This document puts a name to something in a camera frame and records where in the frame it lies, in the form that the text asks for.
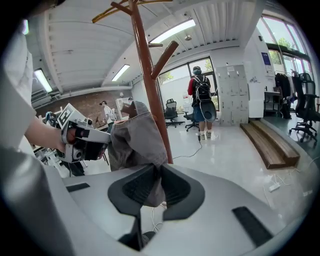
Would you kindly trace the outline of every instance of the power strip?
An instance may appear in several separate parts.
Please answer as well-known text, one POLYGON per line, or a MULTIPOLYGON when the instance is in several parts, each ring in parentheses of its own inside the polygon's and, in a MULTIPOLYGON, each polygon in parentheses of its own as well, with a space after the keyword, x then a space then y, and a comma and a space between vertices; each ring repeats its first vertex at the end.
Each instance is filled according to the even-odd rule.
POLYGON ((280 188, 280 183, 276 182, 275 184, 273 184, 272 186, 269 187, 269 192, 273 192, 275 190, 277 190, 278 188, 280 188))

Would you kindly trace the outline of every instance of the dark floor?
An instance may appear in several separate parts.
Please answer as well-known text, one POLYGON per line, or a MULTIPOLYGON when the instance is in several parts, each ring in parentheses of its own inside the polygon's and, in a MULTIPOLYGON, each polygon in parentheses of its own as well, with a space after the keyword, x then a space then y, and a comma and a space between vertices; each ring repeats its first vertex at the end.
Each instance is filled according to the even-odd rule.
MULTIPOLYGON (((302 138, 303 133, 300 131, 299 133, 295 130, 289 134, 290 128, 296 127, 296 123, 300 122, 301 119, 296 116, 296 114, 291 113, 292 119, 283 119, 281 117, 275 116, 265 116, 264 119, 271 123, 272 125, 279 128, 281 131, 285 132, 288 136, 291 137, 296 143, 298 143, 304 151, 312 158, 315 159, 316 157, 320 156, 320 141, 318 141, 317 145, 314 147, 315 141, 308 137, 304 138, 303 142, 300 142, 300 138, 302 138)), ((317 130, 317 139, 320 140, 320 125, 319 122, 313 123, 313 127, 317 130)), ((320 169, 320 158, 314 161, 318 168, 320 169)))

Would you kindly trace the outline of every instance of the black backpack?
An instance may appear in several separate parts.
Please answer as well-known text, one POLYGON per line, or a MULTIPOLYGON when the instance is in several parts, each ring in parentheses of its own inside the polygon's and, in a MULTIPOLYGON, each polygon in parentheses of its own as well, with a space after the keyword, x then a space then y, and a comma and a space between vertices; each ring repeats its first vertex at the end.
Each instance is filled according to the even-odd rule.
POLYGON ((195 99, 198 103, 211 101, 211 91, 210 85, 208 84, 208 78, 206 76, 202 76, 202 80, 195 76, 196 80, 195 85, 195 99))

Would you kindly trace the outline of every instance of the brick wall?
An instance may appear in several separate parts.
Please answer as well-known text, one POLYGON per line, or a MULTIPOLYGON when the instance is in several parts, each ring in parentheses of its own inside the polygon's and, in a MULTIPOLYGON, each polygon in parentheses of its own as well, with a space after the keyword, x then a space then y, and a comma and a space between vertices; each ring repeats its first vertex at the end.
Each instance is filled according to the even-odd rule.
POLYGON ((60 107, 64 109, 65 106, 68 103, 70 103, 85 117, 92 119, 93 126, 95 128, 98 128, 104 125, 104 123, 102 122, 104 118, 104 111, 103 111, 103 107, 99 105, 99 103, 101 103, 102 101, 106 101, 107 105, 111 109, 115 109, 115 113, 118 113, 118 109, 116 106, 116 99, 120 98, 121 92, 123 93, 124 98, 132 97, 131 90, 112 90, 112 91, 93 92, 93 93, 88 93, 84 95, 57 100, 49 105, 40 107, 36 109, 36 116, 41 115, 42 117, 45 117, 48 111, 57 112, 60 110, 60 107))

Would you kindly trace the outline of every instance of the blue shorts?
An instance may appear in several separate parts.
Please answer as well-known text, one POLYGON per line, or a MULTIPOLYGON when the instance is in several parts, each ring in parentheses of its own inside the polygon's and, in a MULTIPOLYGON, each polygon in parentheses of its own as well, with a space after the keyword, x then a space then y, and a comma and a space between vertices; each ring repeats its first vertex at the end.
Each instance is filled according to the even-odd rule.
POLYGON ((204 122, 205 118, 201 112, 200 106, 193 107, 194 119, 196 122, 204 122))

